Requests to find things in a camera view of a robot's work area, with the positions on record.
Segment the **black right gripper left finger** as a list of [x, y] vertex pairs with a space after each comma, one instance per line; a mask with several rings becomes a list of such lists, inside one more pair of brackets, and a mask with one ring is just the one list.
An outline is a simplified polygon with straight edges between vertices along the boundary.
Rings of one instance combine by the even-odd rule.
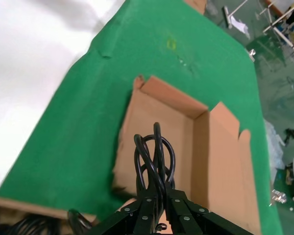
[[89, 235], [153, 235], [159, 221], [157, 193], [144, 191], [137, 199], [114, 212], [90, 231]]

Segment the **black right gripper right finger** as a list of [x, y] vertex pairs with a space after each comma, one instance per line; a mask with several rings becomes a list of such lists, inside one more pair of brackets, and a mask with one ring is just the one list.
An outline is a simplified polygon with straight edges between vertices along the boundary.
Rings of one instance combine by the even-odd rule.
[[239, 235], [240, 227], [166, 186], [166, 216], [175, 235]]

